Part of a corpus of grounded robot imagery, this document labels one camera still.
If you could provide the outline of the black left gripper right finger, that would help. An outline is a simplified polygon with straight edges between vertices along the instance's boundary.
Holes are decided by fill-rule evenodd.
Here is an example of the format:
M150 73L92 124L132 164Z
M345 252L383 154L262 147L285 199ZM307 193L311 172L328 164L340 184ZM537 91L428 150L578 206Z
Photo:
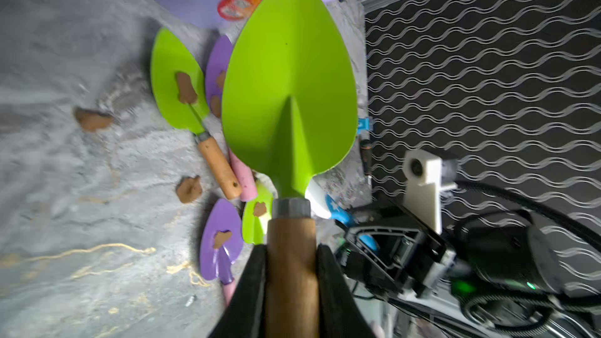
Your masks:
M320 337L374 337L327 245L317 247L317 276Z

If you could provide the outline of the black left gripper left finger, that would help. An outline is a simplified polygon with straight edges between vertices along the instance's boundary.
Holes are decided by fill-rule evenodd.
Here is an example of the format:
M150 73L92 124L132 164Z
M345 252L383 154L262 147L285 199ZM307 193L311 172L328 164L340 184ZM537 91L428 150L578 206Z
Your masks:
M209 337L265 337L267 246L255 246L236 290Z

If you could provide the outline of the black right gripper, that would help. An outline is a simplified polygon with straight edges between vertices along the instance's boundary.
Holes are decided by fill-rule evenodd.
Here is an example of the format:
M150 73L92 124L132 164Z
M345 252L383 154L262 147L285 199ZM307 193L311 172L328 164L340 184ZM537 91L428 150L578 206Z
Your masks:
M344 275L379 298L410 294L430 298L455 286L455 244L448 228L437 232L399 199L380 197L335 214L344 230Z

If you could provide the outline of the white blue brush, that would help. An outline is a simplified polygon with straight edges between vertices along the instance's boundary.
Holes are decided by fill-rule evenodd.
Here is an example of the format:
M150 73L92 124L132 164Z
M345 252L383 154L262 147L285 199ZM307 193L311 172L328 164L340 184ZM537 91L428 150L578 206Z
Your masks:
M342 208L314 179L308 184L305 198L311 204L311 216L317 223L317 241L333 251L346 244L345 232L359 224L359 220Z

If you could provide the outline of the lime front trowel wooden handle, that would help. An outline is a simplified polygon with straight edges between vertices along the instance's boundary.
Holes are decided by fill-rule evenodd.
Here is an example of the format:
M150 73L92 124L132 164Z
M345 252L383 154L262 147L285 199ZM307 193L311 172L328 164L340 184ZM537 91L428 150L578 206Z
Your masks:
M319 336L311 179L350 152L358 127L352 63L322 0L262 0L225 79L222 128L233 153L278 193L267 241L265 334Z

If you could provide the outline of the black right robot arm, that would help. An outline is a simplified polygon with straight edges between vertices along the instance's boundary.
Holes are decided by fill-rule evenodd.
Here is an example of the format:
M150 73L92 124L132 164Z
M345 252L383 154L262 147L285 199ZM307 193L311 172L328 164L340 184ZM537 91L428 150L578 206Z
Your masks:
M469 216L436 233L394 205L377 220L341 222L342 272L382 301L452 337L600 335L600 296L571 297L560 262L533 217L539 214L595 249L600 237L551 207L482 182L457 186L514 204L520 226L486 227Z

